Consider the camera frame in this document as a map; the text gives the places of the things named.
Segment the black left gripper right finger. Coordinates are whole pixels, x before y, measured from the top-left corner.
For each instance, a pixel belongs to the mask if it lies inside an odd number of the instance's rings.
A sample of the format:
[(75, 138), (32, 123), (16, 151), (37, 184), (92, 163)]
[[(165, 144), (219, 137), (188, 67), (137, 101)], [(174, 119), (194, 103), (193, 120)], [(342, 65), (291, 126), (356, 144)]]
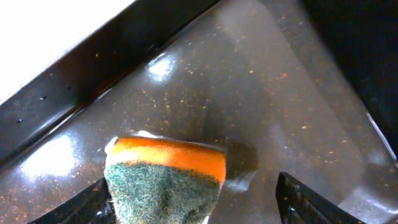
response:
[(275, 197), (281, 223), (360, 224), (362, 221), (331, 203), (287, 172), (280, 172)]

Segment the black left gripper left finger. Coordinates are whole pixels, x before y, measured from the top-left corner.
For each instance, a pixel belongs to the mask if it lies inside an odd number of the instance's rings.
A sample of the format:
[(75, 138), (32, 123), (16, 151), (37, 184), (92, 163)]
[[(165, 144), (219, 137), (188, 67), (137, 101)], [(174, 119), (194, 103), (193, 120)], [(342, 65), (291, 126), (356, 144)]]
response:
[(101, 178), (31, 224), (113, 224), (116, 215), (105, 178)]

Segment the orange green scrub sponge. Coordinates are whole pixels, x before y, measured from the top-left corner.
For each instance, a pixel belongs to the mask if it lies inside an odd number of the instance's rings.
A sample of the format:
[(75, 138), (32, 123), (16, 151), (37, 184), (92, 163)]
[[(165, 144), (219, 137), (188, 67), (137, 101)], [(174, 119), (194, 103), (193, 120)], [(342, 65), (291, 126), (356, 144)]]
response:
[(226, 178), (226, 154), (193, 142), (114, 138), (104, 177), (117, 223), (207, 223)]

